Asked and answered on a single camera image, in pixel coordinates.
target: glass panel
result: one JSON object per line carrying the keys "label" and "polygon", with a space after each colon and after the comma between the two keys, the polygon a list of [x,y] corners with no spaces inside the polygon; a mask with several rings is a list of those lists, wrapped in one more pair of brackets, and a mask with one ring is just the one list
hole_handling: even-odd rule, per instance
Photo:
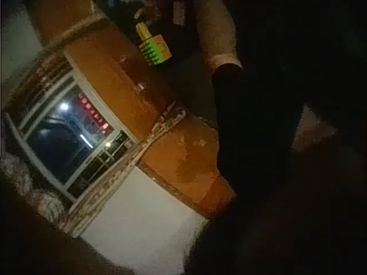
{"label": "glass panel", "polygon": [[43,112],[43,110],[48,106],[54,98],[59,95],[62,91],[64,91],[71,83],[74,82],[73,77],[69,77],[64,83],[62,83],[46,100],[43,104],[34,112],[31,118],[24,125],[22,132],[27,133],[29,128],[33,125],[34,121],[39,117],[39,115]]}
{"label": "glass panel", "polygon": [[111,146],[106,148],[107,152],[113,154],[125,140],[127,140],[127,135],[120,131],[120,134],[110,143]]}
{"label": "glass panel", "polygon": [[75,85],[46,114],[27,142],[64,184],[113,130]]}
{"label": "glass panel", "polygon": [[121,158],[125,152],[127,151],[127,148],[125,146],[121,146],[115,153],[114,153],[114,158],[117,160],[119,158]]}

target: red led display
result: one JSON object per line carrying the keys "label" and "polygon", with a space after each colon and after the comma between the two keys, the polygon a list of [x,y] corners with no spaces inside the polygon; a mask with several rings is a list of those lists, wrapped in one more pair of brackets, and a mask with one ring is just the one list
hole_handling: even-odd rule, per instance
{"label": "red led display", "polygon": [[92,103],[89,102],[88,98],[86,98],[84,94],[79,93],[78,97],[84,109],[91,114],[91,117],[101,127],[103,133],[105,133],[106,130],[108,130],[109,124],[105,121],[103,116],[96,110],[96,108],[92,105]]}

